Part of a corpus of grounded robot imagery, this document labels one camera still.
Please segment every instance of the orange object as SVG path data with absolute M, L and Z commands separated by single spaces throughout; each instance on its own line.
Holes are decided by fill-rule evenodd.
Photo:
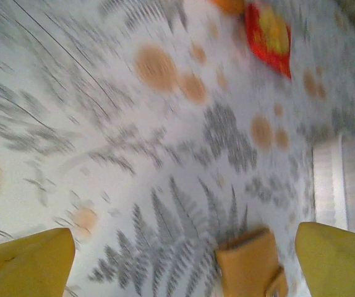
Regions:
M 225 14 L 241 15 L 245 12 L 245 0 L 211 0 L 215 3 Z
M 274 234 L 261 228 L 219 246 L 216 258 L 226 297 L 286 297 L 286 274 Z
M 252 52 L 291 79 L 291 29 L 268 5 L 250 3 L 246 8 L 246 35 Z

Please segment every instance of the orange dot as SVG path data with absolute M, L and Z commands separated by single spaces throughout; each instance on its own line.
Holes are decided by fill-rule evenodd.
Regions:
M 82 207 L 73 213 L 72 221 L 77 227 L 91 231 L 98 223 L 98 216 L 93 210 Z
M 75 227 L 76 232 L 78 233 L 78 236 L 80 237 L 80 240 L 88 240 L 91 238 L 92 234 L 90 230 L 81 228 L 81 227 Z
M 323 69 L 320 66 L 316 66 L 316 74 L 317 76 L 321 77 L 323 74 Z
M 219 29 L 216 25 L 216 22 L 214 20 L 210 20 L 208 24 L 208 28 L 209 28 L 210 36 L 212 36 L 213 39 L 217 40 L 219 38 Z
M 227 78 L 223 72 L 223 70 L 218 69 L 216 72 L 216 76 L 217 76 L 217 83 L 219 85 L 219 87 L 221 87 L 222 90 L 227 90 L 228 88 L 228 81 Z
M 204 65 L 207 62 L 207 55 L 205 54 L 203 47 L 194 42 L 191 44 L 191 55 L 201 65 Z
M 323 101 L 326 100 L 327 93 L 323 84 L 318 84 L 318 95 Z
M 289 148 L 289 136 L 284 129 L 278 129 L 275 134 L 276 145 L 282 149 L 287 150 Z
M 178 73 L 170 55 L 158 45 L 145 45 L 135 59 L 135 70 L 143 83 L 154 90 L 171 92 Z
M 272 127 L 264 116 L 256 116 L 252 120 L 252 138 L 263 150 L 270 150 L 272 146 Z
M 283 115 L 283 107 L 280 103 L 275 103 L 274 105 L 274 113 L 277 117 L 282 117 Z
M 318 88 L 315 78 L 310 72 L 310 70 L 306 70 L 304 72 L 304 75 L 302 76 L 302 82 L 304 84 L 305 90 L 307 91 L 307 94 L 311 97 L 316 97 Z
M 207 88 L 202 79 L 193 73 L 180 76 L 179 87 L 184 96 L 191 102 L 202 105 L 207 101 Z

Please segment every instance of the white radiator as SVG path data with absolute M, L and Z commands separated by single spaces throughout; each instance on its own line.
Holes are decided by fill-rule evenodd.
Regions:
M 355 139 L 340 134 L 313 154 L 316 221 L 355 232 Z

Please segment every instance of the yellow object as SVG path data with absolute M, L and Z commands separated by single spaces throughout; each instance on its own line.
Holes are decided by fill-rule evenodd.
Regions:
M 355 297 L 355 233 L 301 223 L 296 251 L 312 297 Z
M 271 7 L 261 11 L 259 25 L 263 31 L 267 50 L 277 54 L 289 52 L 289 35 L 284 19 L 276 15 Z
M 0 244 L 0 297 L 61 297 L 74 254 L 68 228 Z
M 245 0 L 211 0 L 215 3 L 225 14 L 241 15 L 245 12 Z
M 279 265 L 275 237 L 261 228 L 223 244 L 216 251 L 225 297 L 286 297 L 288 284 Z

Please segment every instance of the red packet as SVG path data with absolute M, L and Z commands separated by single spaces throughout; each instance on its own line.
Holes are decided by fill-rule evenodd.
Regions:
M 291 79 L 291 29 L 269 5 L 248 4 L 245 13 L 247 42 L 252 52 Z

